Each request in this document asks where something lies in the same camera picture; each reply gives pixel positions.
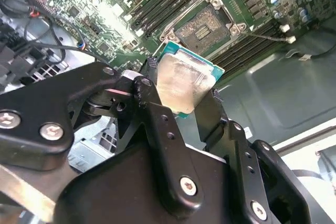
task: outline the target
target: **silver screw head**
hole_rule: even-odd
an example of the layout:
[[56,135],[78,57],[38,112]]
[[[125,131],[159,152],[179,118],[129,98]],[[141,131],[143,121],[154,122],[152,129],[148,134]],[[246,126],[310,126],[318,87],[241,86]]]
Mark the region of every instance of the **silver screw head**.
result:
[[267,220],[267,213],[266,210],[262,207],[261,204],[259,204],[256,201],[251,202],[251,207],[255,215],[260,219],[260,220]]
[[168,39],[170,39],[170,40],[176,39],[175,34],[169,34]]
[[107,73],[107,74],[110,75],[110,76],[114,75],[114,71],[113,71],[112,68],[104,67],[104,68],[103,68],[103,71],[104,71],[104,73]]
[[61,139],[64,131],[61,126],[55,123],[48,123],[41,127],[40,134],[46,140],[56,141]]
[[197,193],[197,187],[195,183],[188,177],[182,177],[180,180],[180,185],[185,194],[189,196],[194,196]]
[[20,122],[21,118],[18,114],[13,112],[0,113],[0,129],[13,129],[17,127]]
[[262,143],[261,145],[263,146],[263,148],[264,148],[265,150],[267,150],[267,151],[270,150],[270,147],[269,147],[267,144]]

